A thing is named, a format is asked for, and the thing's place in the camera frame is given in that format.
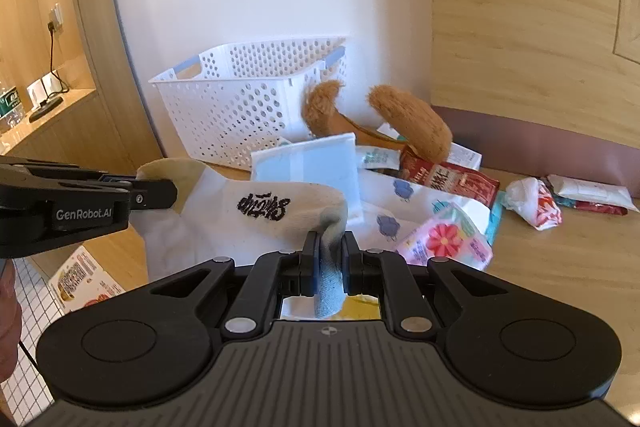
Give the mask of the person's left hand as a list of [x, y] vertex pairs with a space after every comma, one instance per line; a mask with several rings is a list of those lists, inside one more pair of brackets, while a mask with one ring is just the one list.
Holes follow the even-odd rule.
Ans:
[[15, 369], [21, 330], [22, 308], [15, 294], [14, 264], [6, 260], [0, 291], [0, 381], [6, 381]]

